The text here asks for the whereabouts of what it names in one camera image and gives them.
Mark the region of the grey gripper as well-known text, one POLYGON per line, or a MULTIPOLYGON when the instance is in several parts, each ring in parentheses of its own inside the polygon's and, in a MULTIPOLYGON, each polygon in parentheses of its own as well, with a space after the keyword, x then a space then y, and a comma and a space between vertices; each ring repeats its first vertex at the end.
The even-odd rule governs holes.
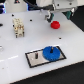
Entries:
POLYGON ((46 20, 51 22, 54 17, 54 14, 50 11, 67 11, 66 17, 67 19, 70 19, 74 13, 72 9, 77 8, 77 5, 77 0, 52 0, 52 3, 48 6, 49 11, 46 20))

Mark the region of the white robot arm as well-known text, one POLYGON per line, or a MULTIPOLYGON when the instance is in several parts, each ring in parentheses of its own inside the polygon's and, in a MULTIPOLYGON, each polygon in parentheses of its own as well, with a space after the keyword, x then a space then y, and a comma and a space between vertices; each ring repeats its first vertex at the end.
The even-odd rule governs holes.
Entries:
POLYGON ((54 17, 54 12, 66 12, 66 17, 70 18, 77 10, 77 0, 36 0, 36 4, 33 5, 28 0, 24 0, 32 7, 39 10, 46 10, 48 14, 45 19, 51 22, 54 17))

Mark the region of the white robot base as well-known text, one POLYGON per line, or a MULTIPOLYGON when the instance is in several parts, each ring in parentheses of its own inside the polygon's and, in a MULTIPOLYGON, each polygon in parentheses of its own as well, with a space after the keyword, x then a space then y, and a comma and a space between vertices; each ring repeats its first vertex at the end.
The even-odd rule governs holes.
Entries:
POLYGON ((23 0, 6 0, 5 9, 7 13, 23 12, 27 10, 27 5, 23 0))

